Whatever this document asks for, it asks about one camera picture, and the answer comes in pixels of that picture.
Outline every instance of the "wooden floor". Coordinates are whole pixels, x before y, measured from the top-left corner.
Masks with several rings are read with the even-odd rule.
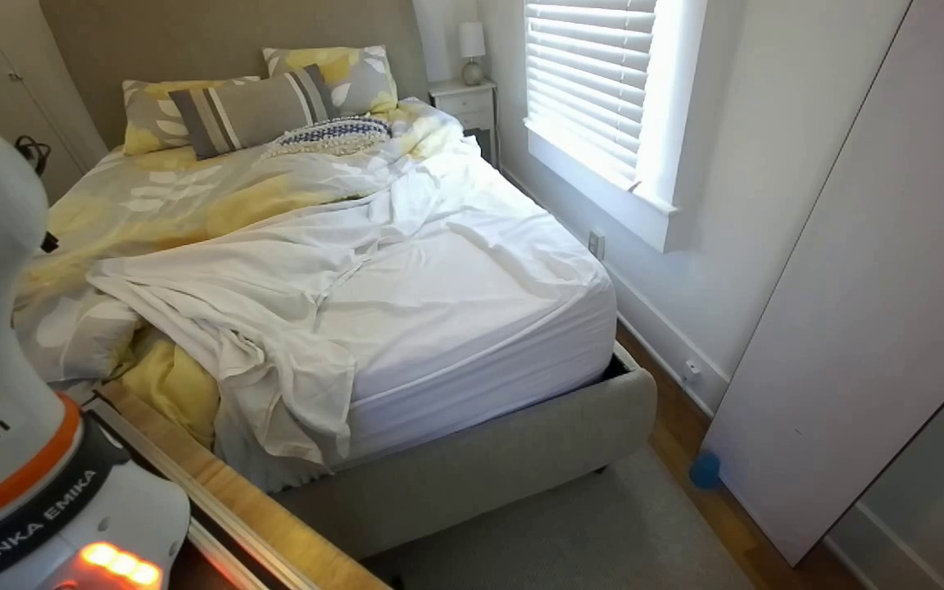
[[[627,329],[618,329],[618,340],[659,381],[659,416],[650,442],[697,503],[706,521],[716,529],[721,544],[744,567],[744,572],[756,588],[775,590],[859,590],[862,584],[846,570],[844,559],[836,559],[826,544],[813,548],[795,567],[791,567],[726,487],[701,492],[688,482],[688,464],[706,440],[709,416]]]

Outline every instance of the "upholstered bed frame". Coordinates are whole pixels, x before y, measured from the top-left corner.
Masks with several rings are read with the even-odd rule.
[[[382,41],[404,96],[427,96],[409,0],[43,0],[71,83],[122,144],[122,78],[259,75],[262,46]],[[364,558],[549,492],[646,444],[652,378],[618,348],[575,394],[509,412],[279,501]]]

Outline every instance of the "bed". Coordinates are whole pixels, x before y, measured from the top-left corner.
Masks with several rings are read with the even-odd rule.
[[[409,0],[43,0],[43,12],[104,144],[131,144],[126,78],[229,78],[250,96],[269,84],[264,46],[380,46],[404,96],[338,99],[330,73],[301,66],[287,88],[328,88],[341,110],[360,96],[375,119],[245,144],[192,123],[199,99],[229,104],[227,90],[172,96],[184,148],[111,149],[52,207],[62,252],[36,258],[15,314],[47,381],[154,391],[163,416],[358,558],[646,442],[656,382],[614,345],[606,271],[421,101]]]

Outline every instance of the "window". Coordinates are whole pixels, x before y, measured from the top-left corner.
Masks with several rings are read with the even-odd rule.
[[[709,0],[527,0],[531,153],[667,250]]]

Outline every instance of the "white blinds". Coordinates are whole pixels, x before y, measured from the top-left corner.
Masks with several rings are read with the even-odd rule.
[[[527,0],[527,123],[636,184],[656,0]]]

